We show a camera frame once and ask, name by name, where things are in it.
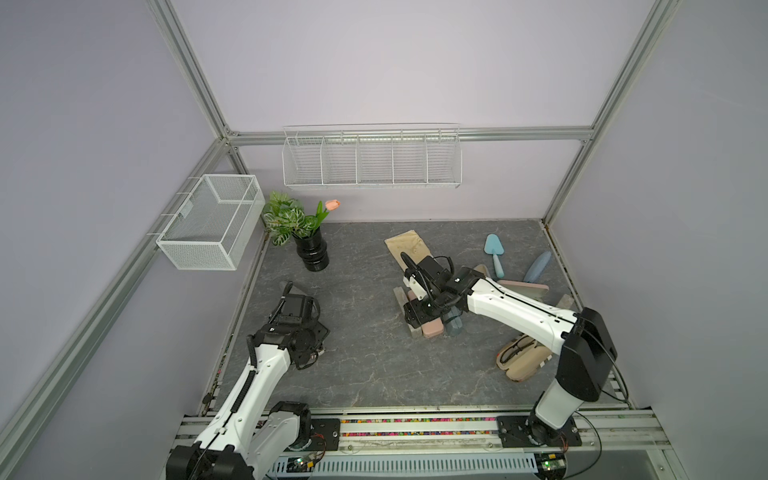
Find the pink glasses case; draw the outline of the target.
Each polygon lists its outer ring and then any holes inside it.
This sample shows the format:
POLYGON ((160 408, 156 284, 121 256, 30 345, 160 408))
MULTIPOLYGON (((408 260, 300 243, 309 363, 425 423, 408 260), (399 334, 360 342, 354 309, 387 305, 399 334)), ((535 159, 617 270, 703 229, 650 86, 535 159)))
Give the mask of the pink glasses case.
POLYGON ((444 332, 442 320, 428 315, 413 291, 408 290, 406 298, 405 319, 413 337, 433 338, 444 332))

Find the green artificial plant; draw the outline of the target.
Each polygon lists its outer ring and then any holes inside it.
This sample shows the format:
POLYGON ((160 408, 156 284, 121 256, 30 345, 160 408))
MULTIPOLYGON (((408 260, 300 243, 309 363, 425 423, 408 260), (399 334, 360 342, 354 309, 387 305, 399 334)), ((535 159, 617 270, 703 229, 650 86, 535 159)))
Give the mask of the green artificial plant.
POLYGON ((262 212, 269 239, 274 246, 282 246, 292 238, 309 238, 330 213, 329 204, 319 202, 314 213, 305 212, 303 204, 280 191, 270 193, 262 212))

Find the case with white sunglasses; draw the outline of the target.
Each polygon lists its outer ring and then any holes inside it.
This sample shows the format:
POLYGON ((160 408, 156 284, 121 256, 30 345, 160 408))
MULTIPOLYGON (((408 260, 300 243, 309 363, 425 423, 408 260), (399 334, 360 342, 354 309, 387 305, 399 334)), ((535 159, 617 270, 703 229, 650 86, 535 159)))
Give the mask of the case with white sunglasses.
POLYGON ((490 278, 491 274, 488 267, 484 264, 477 265, 474 270, 481 273, 485 278, 490 278))

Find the green glasses case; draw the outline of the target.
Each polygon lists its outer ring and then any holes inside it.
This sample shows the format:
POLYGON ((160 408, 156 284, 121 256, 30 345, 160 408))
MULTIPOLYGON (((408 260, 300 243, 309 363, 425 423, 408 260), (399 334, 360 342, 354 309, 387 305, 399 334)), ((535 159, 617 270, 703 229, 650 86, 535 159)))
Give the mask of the green glasses case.
POLYGON ((403 318, 403 321, 408 328, 409 334, 412 338, 419 338, 422 335, 421 328, 414 328, 407 319, 405 306, 409 302, 406 292, 402 287, 395 287, 393 289, 393 293, 395 295, 396 301, 398 303, 398 306, 400 308, 401 316, 403 318))

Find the beige fabric glove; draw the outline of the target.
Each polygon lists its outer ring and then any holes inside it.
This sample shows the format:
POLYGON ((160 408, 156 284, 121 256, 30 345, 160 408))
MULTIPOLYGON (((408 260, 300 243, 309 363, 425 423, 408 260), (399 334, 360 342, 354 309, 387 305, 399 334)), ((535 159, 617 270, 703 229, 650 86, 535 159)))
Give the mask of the beige fabric glove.
POLYGON ((432 255, 424 240, 414 230, 386 239, 385 245, 402 271, 407 269, 402 253, 406 253, 416 264, 432 255))

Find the teal small trowel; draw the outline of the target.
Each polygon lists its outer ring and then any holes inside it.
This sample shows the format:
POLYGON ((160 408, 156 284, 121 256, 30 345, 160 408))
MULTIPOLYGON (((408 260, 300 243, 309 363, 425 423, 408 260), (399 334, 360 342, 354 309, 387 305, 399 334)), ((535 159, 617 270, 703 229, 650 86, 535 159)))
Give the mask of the teal small trowel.
POLYGON ((492 257, 494 272, 498 279, 505 277, 505 271, 501 263, 504 254, 503 245, 496 234, 488 234, 484 244, 484 252, 492 257))

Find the aluminium mounting rail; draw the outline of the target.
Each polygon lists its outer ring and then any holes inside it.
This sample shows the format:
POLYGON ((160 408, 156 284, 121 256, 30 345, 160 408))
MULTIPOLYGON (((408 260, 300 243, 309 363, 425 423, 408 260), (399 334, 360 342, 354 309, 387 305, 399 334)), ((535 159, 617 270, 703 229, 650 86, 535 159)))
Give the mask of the aluminium mounting rail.
MULTIPOLYGON (((312 419, 341 422, 339 453, 495 452, 505 449, 498 436, 499 416, 525 415, 489 409, 314 413, 312 419)), ((587 409, 572 417, 582 445, 568 450, 669 450, 671 441, 650 410, 587 409)))

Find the blue brown glasses case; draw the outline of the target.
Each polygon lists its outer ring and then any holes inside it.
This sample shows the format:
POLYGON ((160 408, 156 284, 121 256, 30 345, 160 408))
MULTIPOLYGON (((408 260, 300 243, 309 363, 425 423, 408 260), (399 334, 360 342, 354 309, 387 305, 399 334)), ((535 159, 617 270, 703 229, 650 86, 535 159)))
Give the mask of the blue brown glasses case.
POLYGON ((552 253, 547 250, 541 253, 531 264, 523 277, 525 283, 536 283, 552 259, 552 253))

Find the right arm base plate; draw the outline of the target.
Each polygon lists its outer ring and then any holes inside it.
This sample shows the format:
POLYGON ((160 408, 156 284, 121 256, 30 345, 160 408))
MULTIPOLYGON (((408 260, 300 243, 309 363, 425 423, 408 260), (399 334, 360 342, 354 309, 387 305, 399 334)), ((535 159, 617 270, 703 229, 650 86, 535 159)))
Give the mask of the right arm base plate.
POLYGON ((552 447, 566 449, 579 447, 582 439, 573 418, 555 429, 535 415, 499 416, 497 418, 498 436, 504 448, 552 447))

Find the beige case black glasses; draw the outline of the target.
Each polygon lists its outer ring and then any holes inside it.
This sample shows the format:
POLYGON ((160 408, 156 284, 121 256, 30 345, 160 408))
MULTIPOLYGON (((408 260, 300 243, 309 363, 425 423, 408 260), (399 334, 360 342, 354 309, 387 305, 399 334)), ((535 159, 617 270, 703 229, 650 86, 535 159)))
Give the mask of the beige case black glasses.
POLYGON ((516 383, 536 374, 553 357, 553 352, 528 335, 506 344, 496 355, 496 366, 516 383))

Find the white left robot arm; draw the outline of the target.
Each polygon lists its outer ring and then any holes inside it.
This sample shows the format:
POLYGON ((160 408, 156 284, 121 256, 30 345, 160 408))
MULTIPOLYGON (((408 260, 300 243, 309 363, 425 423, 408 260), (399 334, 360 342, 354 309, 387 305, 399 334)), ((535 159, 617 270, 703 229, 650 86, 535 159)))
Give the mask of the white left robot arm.
POLYGON ((311 444, 307 404, 267 404, 292 367, 306 369, 322 355, 329 329, 320 313, 314 297, 283 285, 266 323, 246 337, 249 358, 218 413, 192 444, 171 451, 167 479, 264 479, 285 450, 311 444))

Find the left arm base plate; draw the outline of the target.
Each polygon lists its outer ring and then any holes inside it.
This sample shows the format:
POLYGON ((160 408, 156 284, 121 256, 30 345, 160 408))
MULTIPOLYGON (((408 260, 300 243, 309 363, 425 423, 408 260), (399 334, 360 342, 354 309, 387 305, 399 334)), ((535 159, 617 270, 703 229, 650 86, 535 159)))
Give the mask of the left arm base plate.
POLYGON ((287 451, 337 451, 341 440, 341 422, 337 418, 320 418, 303 422, 299 427, 297 439, 287 447, 287 451))

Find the teal grey case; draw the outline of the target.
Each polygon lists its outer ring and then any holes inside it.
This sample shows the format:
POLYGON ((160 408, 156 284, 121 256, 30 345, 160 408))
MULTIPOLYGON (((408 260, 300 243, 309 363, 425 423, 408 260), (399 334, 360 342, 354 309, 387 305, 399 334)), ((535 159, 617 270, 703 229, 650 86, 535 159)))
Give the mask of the teal grey case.
POLYGON ((444 332, 449 337, 455 337, 463 331, 464 325, 460 314, 450 314, 444 318, 444 332))

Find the black glossy vase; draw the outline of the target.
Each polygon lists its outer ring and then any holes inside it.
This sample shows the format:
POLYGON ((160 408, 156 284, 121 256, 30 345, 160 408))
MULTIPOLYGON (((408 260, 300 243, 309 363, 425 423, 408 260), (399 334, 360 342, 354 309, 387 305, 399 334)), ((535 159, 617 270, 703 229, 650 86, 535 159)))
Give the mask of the black glossy vase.
POLYGON ((328 267, 330 258, 328 244, 318 227, 309 236, 293 236, 296 252, 302 260, 305 268, 310 272, 319 272, 328 267))

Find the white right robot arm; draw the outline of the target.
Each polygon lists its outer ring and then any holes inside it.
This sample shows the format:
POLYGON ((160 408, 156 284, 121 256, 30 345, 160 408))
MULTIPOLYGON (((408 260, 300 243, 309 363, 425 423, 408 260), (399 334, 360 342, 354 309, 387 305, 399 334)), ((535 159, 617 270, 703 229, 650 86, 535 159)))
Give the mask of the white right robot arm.
POLYGON ((573 415, 584 403, 597 401, 617 359, 617 351, 599 312, 556 308, 513 292, 482 273, 462 267, 444 268, 433 257, 415 262, 407 253, 404 284, 416 298, 408 319, 421 323, 443 320, 455 307, 489 317, 531 337, 559 357, 555 379, 530 414, 506 428, 515 446, 578 446, 573 415))

